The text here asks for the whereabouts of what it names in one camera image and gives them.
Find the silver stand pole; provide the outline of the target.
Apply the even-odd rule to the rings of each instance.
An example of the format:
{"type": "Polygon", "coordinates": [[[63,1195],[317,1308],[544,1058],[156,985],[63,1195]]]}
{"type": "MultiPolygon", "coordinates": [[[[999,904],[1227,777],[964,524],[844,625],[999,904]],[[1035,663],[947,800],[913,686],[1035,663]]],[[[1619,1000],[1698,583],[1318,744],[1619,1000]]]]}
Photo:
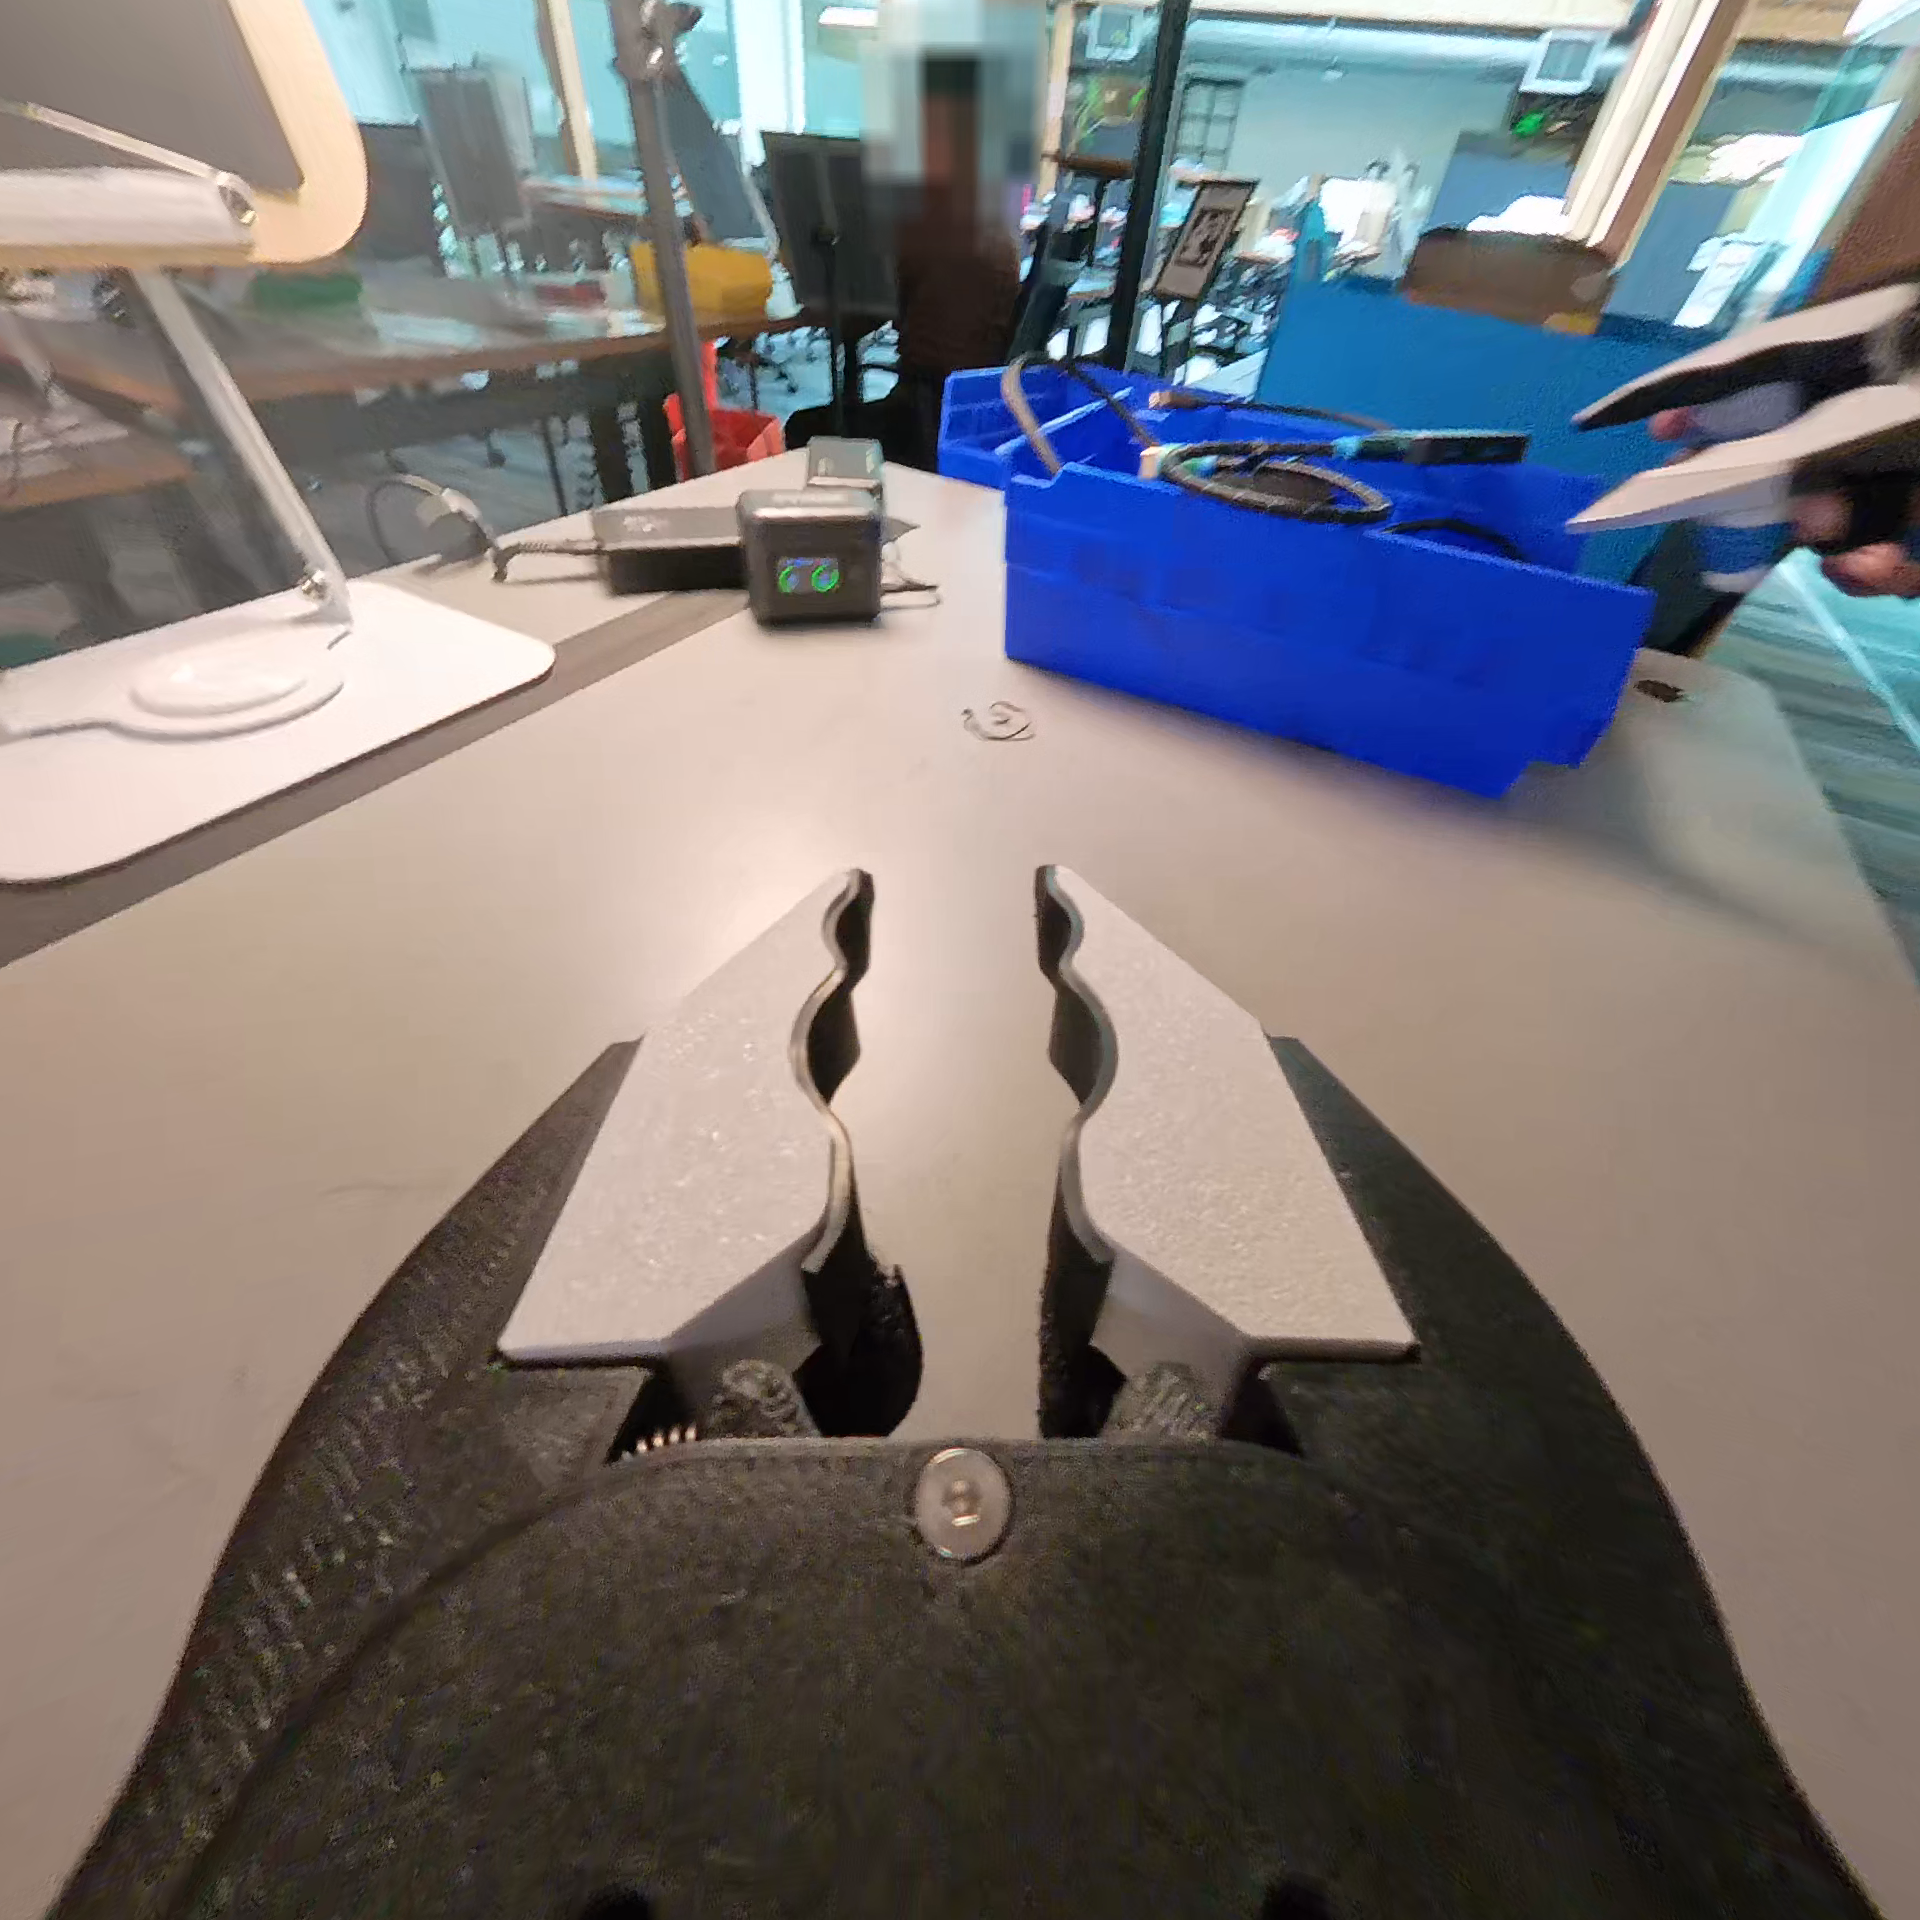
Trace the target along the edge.
{"type": "Polygon", "coordinates": [[[676,36],[692,26],[692,20],[696,6],[679,2],[625,2],[611,36],[616,66],[625,75],[632,99],[662,316],[667,336],[676,395],[682,409],[687,473],[702,479],[718,470],[713,421],[707,398],[707,345],[697,334],[687,284],[682,215],[676,198],[672,148],[666,134],[666,98],[667,83],[679,75],[676,36]]]}

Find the black light stand pole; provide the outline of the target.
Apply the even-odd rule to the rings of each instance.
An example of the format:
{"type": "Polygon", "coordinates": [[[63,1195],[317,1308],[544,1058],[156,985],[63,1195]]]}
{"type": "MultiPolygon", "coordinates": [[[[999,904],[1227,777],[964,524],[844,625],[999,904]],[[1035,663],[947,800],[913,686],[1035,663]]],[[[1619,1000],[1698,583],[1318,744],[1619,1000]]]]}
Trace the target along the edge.
{"type": "Polygon", "coordinates": [[[1108,334],[1098,350],[1098,358],[1108,371],[1130,367],[1148,254],[1154,249],[1154,235],[1157,235],[1165,137],[1167,137],[1175,92],[1180,92],[1186,23],[1192,23],[1192,2],[1157,2],[1154,66],[1150,66],[1150,83],[1148,83],[1144,117],[1138,117],[1134,173],[1130,173],[1130,195],[1129,195],[1114,300],[1108,300],[1108,334]]]}

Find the wooden support post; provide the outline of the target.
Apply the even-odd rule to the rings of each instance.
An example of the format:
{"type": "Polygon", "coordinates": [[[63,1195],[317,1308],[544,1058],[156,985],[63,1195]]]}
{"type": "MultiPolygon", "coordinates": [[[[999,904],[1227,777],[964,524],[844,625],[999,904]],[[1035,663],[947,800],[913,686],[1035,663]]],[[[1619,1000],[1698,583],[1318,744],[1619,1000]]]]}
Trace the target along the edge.
{"type": "Polygon", "coordinates": [[[1562,235],[1619,266],[1751,2],[1646,2],[1562,202],[1562,235]]]}

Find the small yellow bin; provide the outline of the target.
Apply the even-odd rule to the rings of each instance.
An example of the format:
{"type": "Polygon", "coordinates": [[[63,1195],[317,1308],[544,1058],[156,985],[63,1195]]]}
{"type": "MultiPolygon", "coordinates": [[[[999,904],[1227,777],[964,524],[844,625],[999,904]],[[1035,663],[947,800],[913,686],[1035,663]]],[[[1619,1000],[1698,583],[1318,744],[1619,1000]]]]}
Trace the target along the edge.
{"type": "MultiPolygon", "coordinates": [[[[628,241],[628,263],[636,275],[636,304],[644,312],[666,316],[653,246],[644,238],[628,241]]],[[[682,241],[682,275],[697,326],[718,326],[725,316],[762,316],[774,300],[774,263],[749,246],[682,241]]]]}

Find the cardboard box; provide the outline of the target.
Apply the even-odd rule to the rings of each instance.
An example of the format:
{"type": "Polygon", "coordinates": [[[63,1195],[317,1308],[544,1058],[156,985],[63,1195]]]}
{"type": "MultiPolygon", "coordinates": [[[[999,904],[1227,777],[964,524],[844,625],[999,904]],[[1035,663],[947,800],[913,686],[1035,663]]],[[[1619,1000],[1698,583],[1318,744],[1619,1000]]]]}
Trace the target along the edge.
{"type": "Polygon", "coordinates": [[[1545,334],[1592,336],[1613,292],[1613,256],[1566,235],[1428,229],[1400,300],[1545,334]]]}

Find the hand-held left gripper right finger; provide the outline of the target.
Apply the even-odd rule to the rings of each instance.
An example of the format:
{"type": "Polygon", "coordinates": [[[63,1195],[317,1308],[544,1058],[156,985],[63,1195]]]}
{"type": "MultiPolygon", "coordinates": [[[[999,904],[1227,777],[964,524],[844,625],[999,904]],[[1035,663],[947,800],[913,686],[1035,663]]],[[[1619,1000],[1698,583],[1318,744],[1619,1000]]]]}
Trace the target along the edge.
{"type": "Polygon", "coordinates": [[[1415,1330],[1261,1022],[1084,873],[1035,873],[1070,1096],[1065,1341],[1101,1362],[1404,1358],[1415,1330]]]}

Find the framed fiducial marker sign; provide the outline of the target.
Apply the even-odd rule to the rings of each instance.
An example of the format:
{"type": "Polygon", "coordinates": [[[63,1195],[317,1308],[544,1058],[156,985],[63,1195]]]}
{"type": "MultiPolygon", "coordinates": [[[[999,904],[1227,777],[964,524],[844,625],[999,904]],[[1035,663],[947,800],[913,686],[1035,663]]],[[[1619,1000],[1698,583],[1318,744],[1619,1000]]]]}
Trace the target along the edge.
{"type": "Polygon", "coordinates": [[[1206,177],[1192,182],[1186,213],[1154,270],[1154,304],[1202,304],[1220,263],[1236,249],[1236,233],[1260,180],[1206,177]]]}

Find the white base lamp stand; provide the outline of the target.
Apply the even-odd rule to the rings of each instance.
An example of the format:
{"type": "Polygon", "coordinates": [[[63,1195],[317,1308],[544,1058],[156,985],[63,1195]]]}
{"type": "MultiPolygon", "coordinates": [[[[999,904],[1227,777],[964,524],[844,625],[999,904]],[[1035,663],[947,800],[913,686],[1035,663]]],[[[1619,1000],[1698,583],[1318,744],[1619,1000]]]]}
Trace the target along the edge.
{"type": "Polygon", "coordinates": [[[75,238],[129,270],[303,565],[292,589],[4,670],[4,886],[122,868],[544,681],[547,644],[346,578],[176,279],[144,270],[143,215],[156,213],[156,266],[184,266],[185,241],[226,263],[252,249],[263,195],[59,107],[4,111],[136,162],[4,177],[4,263],[46,266],[75,238]]]}

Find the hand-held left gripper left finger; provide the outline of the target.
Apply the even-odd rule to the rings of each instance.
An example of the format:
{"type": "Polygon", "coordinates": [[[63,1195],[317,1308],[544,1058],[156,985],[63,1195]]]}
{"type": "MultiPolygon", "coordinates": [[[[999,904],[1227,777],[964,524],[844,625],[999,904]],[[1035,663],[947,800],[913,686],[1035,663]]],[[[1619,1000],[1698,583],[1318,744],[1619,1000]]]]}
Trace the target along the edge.
{"type": "Polygon", "coordinates": [[[829,1096],[874,881],[837,869],[644,1032],[500,1337],[508,1362],[852,1355],[876,1276],[829,1096]]]}

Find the black power bank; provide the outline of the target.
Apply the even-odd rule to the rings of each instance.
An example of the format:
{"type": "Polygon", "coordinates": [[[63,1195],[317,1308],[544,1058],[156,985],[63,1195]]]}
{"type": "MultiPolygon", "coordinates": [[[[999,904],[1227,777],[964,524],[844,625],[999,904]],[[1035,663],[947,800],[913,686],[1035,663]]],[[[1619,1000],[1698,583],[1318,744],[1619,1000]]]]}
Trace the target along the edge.
{"type": "Polygon", "coordinates": [[[734,538],[759,626],[869,626],[876,619],[886,510],[874,492],[743,490],[734,538]]]}

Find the red plastic bin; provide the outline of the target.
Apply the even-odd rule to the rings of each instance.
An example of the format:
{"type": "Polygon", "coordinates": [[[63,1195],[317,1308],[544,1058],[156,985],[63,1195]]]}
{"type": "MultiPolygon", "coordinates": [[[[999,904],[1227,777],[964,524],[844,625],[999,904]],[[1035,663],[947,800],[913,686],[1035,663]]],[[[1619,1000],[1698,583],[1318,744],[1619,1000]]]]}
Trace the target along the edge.
{"type": "MultiPolygon", "coordinates": [[[[687,467],[687,433],[682,433],[682,403],[676,392],[662,398],[662,416],[667,424],[667,447],[676,483],[692,479],[687,467]]],[[[783,421],[776,416],[754,409],[754,407],[733,407],[708,398],[708,429],[713,429],[713,467],[743,467],[759,461],[774,461],[783,451],[783,421]]]]}

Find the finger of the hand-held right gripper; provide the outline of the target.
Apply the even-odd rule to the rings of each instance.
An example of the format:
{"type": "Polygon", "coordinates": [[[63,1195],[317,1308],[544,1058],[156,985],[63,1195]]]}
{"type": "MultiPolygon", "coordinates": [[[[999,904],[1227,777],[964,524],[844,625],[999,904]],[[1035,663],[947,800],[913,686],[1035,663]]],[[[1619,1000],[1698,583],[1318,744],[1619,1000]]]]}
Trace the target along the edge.
{"type": "Polygon", "coordinates": [[[1915,483],[1915,380],[1873,380],[1809,398],[1800,380],[1766,380],[1727,398],[1692,403],[1694,441],[1662,467],[1644,467],[1570,529],[1632,529],[1678,518],[1785,524],[1793,500],[1881,492],[1915,483]]]}
{"type": "Polygon", "coordinates": [[[1915,367],[1915,284],[1878,284],[1751,326],[1600,395],[1575,424],[1627,424],[1789,386],[1826,398],[1901,380],[1915,367]]]}

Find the blue partition panel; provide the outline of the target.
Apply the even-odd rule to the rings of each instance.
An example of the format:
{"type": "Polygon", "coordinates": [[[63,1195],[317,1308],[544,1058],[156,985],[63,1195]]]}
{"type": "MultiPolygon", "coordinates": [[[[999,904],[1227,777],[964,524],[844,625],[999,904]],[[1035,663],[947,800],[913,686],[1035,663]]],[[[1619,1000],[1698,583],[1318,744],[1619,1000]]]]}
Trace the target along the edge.
{"type": "Polygon", "coordinates": [[[1709,345],[1666,321],[1604,312],[1595,334],[1562,334],[1329,279],[1283,295],[1256,395],[1400,429],[1526,433],[1532,464],[1609,490],[1657,443],[1644,424],[1575,429],[1571,416],[1709,345]]]}

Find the large blue bin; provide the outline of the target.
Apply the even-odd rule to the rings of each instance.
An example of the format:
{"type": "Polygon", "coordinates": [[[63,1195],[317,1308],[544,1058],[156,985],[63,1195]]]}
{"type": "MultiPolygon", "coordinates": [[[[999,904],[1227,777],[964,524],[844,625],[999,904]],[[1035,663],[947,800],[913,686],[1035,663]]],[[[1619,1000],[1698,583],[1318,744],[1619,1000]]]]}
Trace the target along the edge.
{"type": "Polygon", "coordinates": [[[1617,715],[1654,595],[1595,570],[1570,529],[1600,483],[1540,464],[1341,461],[1373,429],[1271,416],[1148,377],[952,372],[937,470],[1006,492],[1006,656],[1115,695],[1306,744],[1385,773],[1504,795],[1581,766],[1617,715]],[[1256,510],[1138,464],[1157,443],[1306,443],[1385,510],[1256,510]]]}

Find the computer monitor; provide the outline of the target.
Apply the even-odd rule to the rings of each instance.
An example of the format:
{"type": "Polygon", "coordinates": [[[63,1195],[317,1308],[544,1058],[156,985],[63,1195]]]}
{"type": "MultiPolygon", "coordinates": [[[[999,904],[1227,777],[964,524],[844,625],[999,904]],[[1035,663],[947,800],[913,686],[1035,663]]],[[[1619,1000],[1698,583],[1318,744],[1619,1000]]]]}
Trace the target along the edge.
{"type": "Polygon", "coordinates": [[[762,129],[767,198],[780,263],[803,312],[819,326],[891,321],[891,208],[857,137],[762,129]]]}

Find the beige framed black panel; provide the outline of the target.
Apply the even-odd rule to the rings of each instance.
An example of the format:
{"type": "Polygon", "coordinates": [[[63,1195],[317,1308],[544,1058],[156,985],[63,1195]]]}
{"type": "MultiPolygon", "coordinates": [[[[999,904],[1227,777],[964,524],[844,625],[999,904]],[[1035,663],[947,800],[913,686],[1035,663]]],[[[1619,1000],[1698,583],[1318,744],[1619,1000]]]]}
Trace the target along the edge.
{"type": "Polygon", "coordinates": [[[4,2],[4,270],[308,266],[366,198],[305,2],[4,2]]]}

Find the wooden work table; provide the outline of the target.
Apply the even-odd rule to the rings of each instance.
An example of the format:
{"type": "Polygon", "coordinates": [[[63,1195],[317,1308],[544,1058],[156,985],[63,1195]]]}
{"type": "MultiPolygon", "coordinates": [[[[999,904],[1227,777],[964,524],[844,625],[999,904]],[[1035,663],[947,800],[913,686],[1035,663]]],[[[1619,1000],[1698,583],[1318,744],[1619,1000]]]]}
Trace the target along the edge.
{"type": "Polygon", "coordinates": [[[547,310],[480,279],[371,279],[351,310],[231,310],[219,358],[246,398],[374,395],[468,372],[667,362],[667,334],[643,307],[547,310]]]}

